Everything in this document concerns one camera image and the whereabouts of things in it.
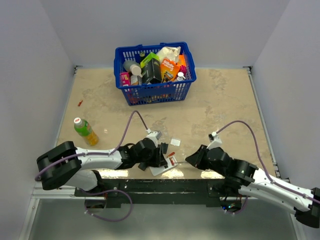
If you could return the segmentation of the white red remote control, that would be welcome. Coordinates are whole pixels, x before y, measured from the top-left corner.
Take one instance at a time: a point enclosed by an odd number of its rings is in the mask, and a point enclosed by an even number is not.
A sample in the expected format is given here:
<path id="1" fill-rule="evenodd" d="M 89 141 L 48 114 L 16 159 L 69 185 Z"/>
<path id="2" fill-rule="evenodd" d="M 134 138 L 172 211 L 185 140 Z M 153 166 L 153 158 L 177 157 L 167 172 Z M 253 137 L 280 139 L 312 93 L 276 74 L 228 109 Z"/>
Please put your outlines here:
<path id="1" fill-rule="evenodd" d="M 167 157 L 167 158 L 166 158 L 166 161 L 167 161 L 167 163 L 168 163 L 168 168 L 164 168 L 164 167 L 149 167 L 151 174 L 152 174 L 153 176 L 158 176 L 158 175 L 161 175 L 161 174 L 163 174 L 163 173 L 165 173 L 165 172 L 167 172 L 167 171 L 175 168 L 175 167 L 177 166 L 177 164 L 174 165 L 174 166 L 172 166 L 171 163 L 170 163 L 169 158 L 173 158 L 173 159 L 174 159 L 174 162 L 177 162 L 177 160 L 176 160 L 176 158 L 175 158 L 174 155 L 171 156 L 171 157 Z"/>

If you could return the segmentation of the black battery cover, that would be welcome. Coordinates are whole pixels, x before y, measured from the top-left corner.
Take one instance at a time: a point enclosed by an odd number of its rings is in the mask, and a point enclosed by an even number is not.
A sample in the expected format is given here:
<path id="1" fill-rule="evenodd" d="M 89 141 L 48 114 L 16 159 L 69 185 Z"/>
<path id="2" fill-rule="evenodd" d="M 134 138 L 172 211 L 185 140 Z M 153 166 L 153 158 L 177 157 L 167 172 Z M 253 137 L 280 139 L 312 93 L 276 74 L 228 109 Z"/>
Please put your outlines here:
<path id="1" fill-rule="evenodd" d="M 162 142 L 160 146 L 161 146 L 162 153 L 166 154 L 168 152 L 169 144 L 165 143 L 165 142 Z"/>

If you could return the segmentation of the black remote control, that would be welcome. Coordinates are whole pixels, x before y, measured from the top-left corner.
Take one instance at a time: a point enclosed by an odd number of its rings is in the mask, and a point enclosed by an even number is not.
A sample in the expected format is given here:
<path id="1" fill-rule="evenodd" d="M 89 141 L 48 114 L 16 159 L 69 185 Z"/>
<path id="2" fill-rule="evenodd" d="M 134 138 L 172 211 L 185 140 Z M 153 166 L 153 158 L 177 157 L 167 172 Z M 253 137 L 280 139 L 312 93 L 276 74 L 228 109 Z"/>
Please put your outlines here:
<path id="1" fill-rule="evenodd" d="M 139 165 L 138 165 L 138 168 L 142 171 L 145 171 L 148 167 L 148 164 L 146 162 L 141 162 Z"/>

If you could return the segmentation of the white battery cover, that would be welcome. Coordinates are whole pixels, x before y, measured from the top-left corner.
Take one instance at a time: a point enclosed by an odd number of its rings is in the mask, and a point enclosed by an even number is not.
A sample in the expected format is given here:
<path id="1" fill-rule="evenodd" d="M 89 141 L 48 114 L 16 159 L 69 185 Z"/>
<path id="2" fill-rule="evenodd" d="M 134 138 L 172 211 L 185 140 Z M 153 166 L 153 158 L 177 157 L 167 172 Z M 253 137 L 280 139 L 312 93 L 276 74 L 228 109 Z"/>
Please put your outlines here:
<path id="1" fill-rule="evenodd" d="M 181 140 L 173 137 L 170 141 L 170 144 L 179 147 L 181 145 Z"/>

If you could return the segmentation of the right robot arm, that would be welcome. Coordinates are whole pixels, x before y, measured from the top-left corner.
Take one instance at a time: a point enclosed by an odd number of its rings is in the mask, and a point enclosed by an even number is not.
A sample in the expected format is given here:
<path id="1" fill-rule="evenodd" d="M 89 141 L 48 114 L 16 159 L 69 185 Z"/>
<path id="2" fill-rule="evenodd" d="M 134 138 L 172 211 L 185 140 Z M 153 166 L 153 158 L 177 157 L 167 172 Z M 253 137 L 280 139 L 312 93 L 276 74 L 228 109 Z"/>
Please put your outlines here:
<path id="1" fill-rule="evenodd" d="M 293 185 L 266 173 L 245 160 L 230 157 L 222 148 L 207 149 L 205 145 L 186 162 L 199 170 L 212 170 L 224 177 L 223 192 L 264 200 L 287 210 L 301 224 L 320 227 L 320 190 Z"/>

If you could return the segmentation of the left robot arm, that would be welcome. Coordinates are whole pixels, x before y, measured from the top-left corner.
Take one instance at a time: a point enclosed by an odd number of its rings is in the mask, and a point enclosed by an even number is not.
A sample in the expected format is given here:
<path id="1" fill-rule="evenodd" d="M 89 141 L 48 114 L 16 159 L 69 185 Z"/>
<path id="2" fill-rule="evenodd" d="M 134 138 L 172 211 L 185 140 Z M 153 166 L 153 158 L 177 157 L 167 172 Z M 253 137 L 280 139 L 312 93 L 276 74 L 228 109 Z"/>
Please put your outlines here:
<path id="1" fill-rule="evenodd" d="M 167 151 L 167 143 L 157 143 L 147 137 L 110 150 L 84 149 L 76 147 L 73 141 L 66 141 L 37 158 L 39 172 L 35 180 L 41 182 L 46 191 L 71 186 L 99 196 L 104 184 L 98 169 L 117 171 L 138 165 L 144 171 L 147 167 L 164 167 Z"/>

